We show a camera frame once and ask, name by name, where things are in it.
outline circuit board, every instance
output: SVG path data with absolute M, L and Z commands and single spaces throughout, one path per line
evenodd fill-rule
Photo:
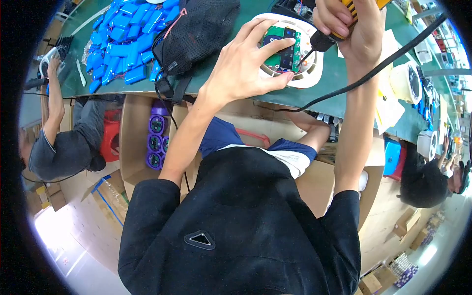
M 295 44 L 285 48 L 269 57 L 264 64 L 274 71 L 294 71 L 298 72 L 298 64 L 301 60 L 300 53 L 301 33 L 294 29 L 278 26 L 271 26 L 262 37 L 261 45 L 265 46 L 275 40 L 285 38 L 295 38 Z

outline electric screwdriver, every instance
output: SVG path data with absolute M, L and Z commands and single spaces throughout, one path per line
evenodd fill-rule
M 354 3 L 352 0 L 341 0 L 341 2 L 349 9 L 353 16 L 353 22 L 349 26 L 349 35 L 352 33 L 355 24 L 357 23 L 357 11 L 355 9 Z M 377 6 L 379 9 L 384 8 L 391 0 L 376 0 Z M 314 51 L 325 52 L 336 42 L 344 41 L 347 37 L 343 37 L 336 32 L 331 32 L 329 36 L 323 34 L 322 31 L 317 30 L 313 36 L 310 38 L 310 43 L 312 45 L 312 50 L 305 55 L 305 57 L 300 61 L 300 65 L 309 57 Z

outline person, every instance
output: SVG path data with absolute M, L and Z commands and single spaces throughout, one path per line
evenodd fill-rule
M 415 144 L 405 144 L 406 159 L 400 181 L 400 195 L 397 196 L 403 203 L 416 208 L 432 208 L 453 193 L 464 191 L 464 163 L 461 161 L 459 165 L 452 166 L 455 154 L 445 162 L 449 151 L 447 136 L 444 137 L 441 157 L 429 162 L 417 152 Z
M 58 133 L 65 114 L 57 77 L 60 63 L 59 57 L 54 57 L 48 66 L 49 117 L 38 138 L 30 143 L 25 132 L 19 135 L 20 156 L 25 168 L 44 181 L 68 177 L 84 169 L 99 171 L 106 164 L 98 150 L 103 139 L 107 100 L 76 100 L 73 129 Z
M 359 22 L 339 44 L 349 84 L 378 64 L 385 27 L 385 11 L 379 11 L 375 0 L 353 2 Z M 317 1 L 314 23 L 325 34 L 336 30 L 347 36 L 351 22 L 351 13 L 338 0 Z M 259 77 L 268 57 L 295 42 L 282 39 L 258 48 L 275 23 L 250 21 L 223 47 L 169 143 L 158 179 L 135 186 L 118 259 L 118 274 L 130 293 L 312 295 L 357 290 L 358 186 L 372 144 L 378 76 L 347 93 L 334 198 L 319 219 L 301 200 L 294 181 L 301 161 L 284 159 L 311 161 L 325 140 L 323 126 L 314 128 L 321 134 L 309 131 L 297 143 L 281 140 L 266 151 L 241 146 L 236 134 L 228 134 L 233 127 L 214 117 L 232 101 L 283 89 L 293 78 L 292 72 Z M 179 203 L 184 170 L 199 148 L 203 160 L 195 186 Z

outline hand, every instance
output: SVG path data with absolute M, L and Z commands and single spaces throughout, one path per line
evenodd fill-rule
M 221 50 L 215 68 L 200 88 L 199 97 L 223 107 L 231 101 L 283 89 L 292 80 L 293 72 L 259 77 L 259 68 L 267 58 L 295 43 L 295 39 L 287 38 L 257 47 L 267 29 L 276 23 L 277 20 L 258 18 L 244 24 L 234 40 Z
M 338 42 L 338 47 L 346 59 L 348 77 L 358 80 L 379 63 L 387 10 L 380 12 L 375 0 L 353 0 L 353 3 L 358 22 L 351 36 Z M 316 0 L 313 23 L 324 34 L 335 31 L 347 37 L 352 21 L 351 12 L 341 1 Z
M 60 64 L 61 64 L 61 61 L 58 56 L 51 58 L 51 60 L 49 61 L 49 66 L 48 66 L 48 77 L 57 75 L 56 72 Z

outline purple round part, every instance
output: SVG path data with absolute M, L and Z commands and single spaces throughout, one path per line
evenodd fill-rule
M 160 148 L 160 152 L 165 155 L 167 153 L 167 148 L 169 147 L 169 137 L 168 136 L 164 136 L 162 138 L 162 145 L 161 145 L 161 148 Z
M 160 100 L 154 100 L 154 103 L 152 104 L 151 114 L 168 116 L 169 112 L 166 108 L 166 102 L 162 103 Z
M 165 124 L 166 120 L 163 116 L 152 115 L 151 118 L 149 118 L 149 132 L 160 135 L 164 132 Z
M 160 157 L 158 153 L 148 152 L 147 157 L 146 157 L 146 164 L 154 170 L 161 170 L 162 158 Z
M 153 152 L 160 152 L 162 149 L 162 137 L 157 134 L 149 133 L 148 149 Z

